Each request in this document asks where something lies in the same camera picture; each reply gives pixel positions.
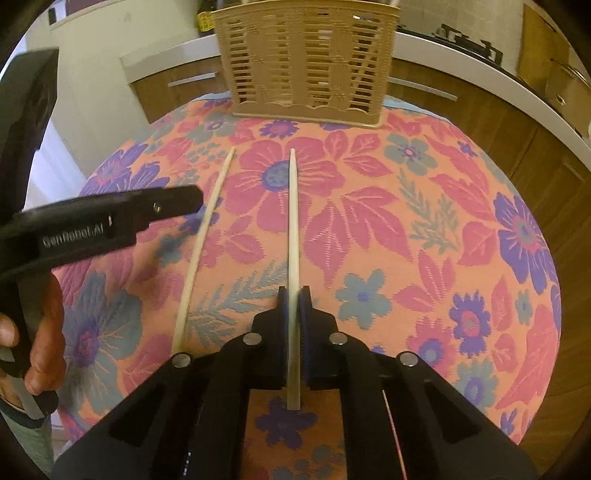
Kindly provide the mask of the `person's left hand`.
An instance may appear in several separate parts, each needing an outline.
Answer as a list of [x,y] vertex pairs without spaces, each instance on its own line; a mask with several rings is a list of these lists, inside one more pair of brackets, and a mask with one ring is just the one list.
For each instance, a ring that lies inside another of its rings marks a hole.
[[[35,334],[31,352],[31,367],[26,372],[24,386],[31,395],[58,390],[64,381],[66,361],[63,297],[59,281],[49,274],[43,295],[43,317]],[[1,346],[14,347],[19,342],[18,328],[12,319],[1,313]],[[11,407],[24,412],[24,407],[7,375],[1,369],[1,398]]]

